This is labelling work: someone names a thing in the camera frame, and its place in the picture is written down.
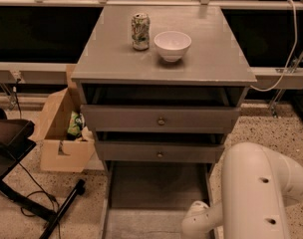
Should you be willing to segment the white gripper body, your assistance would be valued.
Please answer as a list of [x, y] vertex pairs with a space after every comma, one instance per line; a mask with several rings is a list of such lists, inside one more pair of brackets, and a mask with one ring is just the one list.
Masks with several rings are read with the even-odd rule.
[[208, 205], [194, 201], [181, 221], [181, 232], [184, 239], [210, 239]]

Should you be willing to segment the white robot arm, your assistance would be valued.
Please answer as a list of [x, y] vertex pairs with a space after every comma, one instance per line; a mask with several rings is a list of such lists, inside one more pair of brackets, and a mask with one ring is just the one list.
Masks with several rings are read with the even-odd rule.
[[291, 239], [285, 208], [303, 200], [303, 167], [261, 144], [242, 142], [224, 154], [221, 200], [195, 201], [181, 222], [187, 239], [206, 239], [221, 226], [224, 239]]

